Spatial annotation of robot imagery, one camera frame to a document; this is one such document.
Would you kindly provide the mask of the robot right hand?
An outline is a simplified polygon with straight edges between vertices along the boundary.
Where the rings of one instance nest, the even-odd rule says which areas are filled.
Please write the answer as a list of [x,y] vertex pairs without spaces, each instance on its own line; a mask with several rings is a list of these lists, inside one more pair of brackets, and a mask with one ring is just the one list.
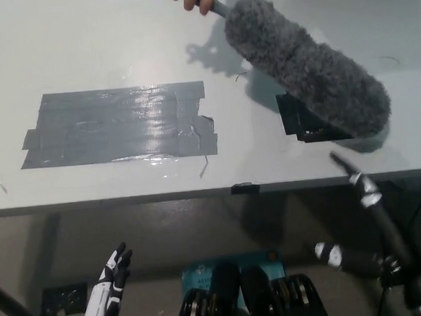
[[372,179],[335,152],[331,160],[345,171],[349,184],[358,191],[360,205],[381,231],[383,255],[347,250],[338,244],[318,242],[313,251],[317,259],[332,268],[358,278],[377,280],[382,299],[387,290],[400,286],[404,303],[413,316],[421,316],[421,252],[406,228],[384,207],[384,197]]

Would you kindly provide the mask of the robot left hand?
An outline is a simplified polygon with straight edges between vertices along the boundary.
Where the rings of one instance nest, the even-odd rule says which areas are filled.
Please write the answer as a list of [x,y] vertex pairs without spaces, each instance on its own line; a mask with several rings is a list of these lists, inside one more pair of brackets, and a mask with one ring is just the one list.
[[132,254],[124,242],[113,251],[92,288],[85,316],[119,315]]

